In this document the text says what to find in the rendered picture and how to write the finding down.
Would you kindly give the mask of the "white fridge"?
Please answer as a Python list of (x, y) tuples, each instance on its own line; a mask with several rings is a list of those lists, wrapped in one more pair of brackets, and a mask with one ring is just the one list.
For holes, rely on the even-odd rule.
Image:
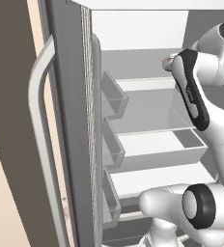
[[(92, 30), (100, 43), (101, 77), (108, 71), (116, 82), (157, 77), (174, 79), (170, 71), (162, 68), (162, 60), (191, 47), (219, 23), (224, 23), (224, 10), (207, 10), (200, 0), (192, 0), (188, 10), (94, 11)], [(203, 90), (210, 102), (224, 110), (224, 86), (205, 86)], [(203, 164), (214, 182), (218, 181), (204, 134), (194, 125), (183, 129), (192, 129), (207, 145), (207, 151), (198, 162)], [(153, 221), (140, 210), (140, 194), (123, 199), (118, 197), (122, 207), (120, 219), (115, 228), (104, 230), (103, 247), (139, 247)], [(176, 237), (179, 247), (203, 247), (182, 229), (176, 229)]]

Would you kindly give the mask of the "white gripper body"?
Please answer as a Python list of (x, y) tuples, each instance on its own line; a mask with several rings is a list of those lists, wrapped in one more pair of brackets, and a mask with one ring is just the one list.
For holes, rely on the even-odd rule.
[(172, 71), (179, 57), (180, 57), (179, 53), (173, 53), (165, 57), (162, 60), (162, 68), (166, 71)]

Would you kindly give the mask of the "clear glass fridge shelf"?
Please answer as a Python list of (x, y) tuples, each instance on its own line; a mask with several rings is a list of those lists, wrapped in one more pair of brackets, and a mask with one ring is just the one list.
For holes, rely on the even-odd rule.
[(118, 134), (193, 128), (172, 77), (117, 83), (128, 96), (123, 116), (111, 121)]

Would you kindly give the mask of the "grey fridge door bin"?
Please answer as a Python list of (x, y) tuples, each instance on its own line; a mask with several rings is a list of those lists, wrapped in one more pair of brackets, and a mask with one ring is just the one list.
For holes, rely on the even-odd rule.
[(111, 76), (105, 71), (101, 80), (101, 111), (109, 120), (120, 119), (128, 102), (128, 96)]
[(102, 165), (108, 169), (117, 169), (125, 157), (121, 144), (111, 122), (104, 118), (102, 122)]
[(115, 228), (118, 225), (122, 207), (107, 168), (103, 169), (102, 177), (103, 197), (103, 228)]

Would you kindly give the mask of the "grey fridge door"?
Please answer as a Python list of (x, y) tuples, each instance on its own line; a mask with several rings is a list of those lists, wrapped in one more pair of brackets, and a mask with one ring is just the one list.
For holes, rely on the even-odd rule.
[(73, 0), (38, 2), (43, 36), (55, 45), (50, 85), (74, 247), (101, 247), (101, 54), (92, 11)]

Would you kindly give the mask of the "white fridge drawer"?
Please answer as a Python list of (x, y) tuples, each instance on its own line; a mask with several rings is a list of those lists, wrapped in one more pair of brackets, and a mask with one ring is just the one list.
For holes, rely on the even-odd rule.
[(121, 135), (125, 157), (120, 172), (197, 163), (207, 145), (192, 129)]

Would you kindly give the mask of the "brown cabinet side panel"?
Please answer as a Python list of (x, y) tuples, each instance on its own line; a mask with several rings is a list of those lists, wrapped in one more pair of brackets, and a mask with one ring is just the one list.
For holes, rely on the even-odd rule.
[(59, 247), (28, 106), (36, 51), (26, 0), (0, 0), (0, 161), (31, 247)]

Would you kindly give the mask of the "white fridge shelf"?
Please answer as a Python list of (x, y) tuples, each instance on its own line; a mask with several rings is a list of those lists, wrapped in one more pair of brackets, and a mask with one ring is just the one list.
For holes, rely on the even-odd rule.
[(201, 162), (111, 174), (111, 178), (120, 199), (137, 197), (142, 191), (153, 187), (214, 182), (214, 178)]

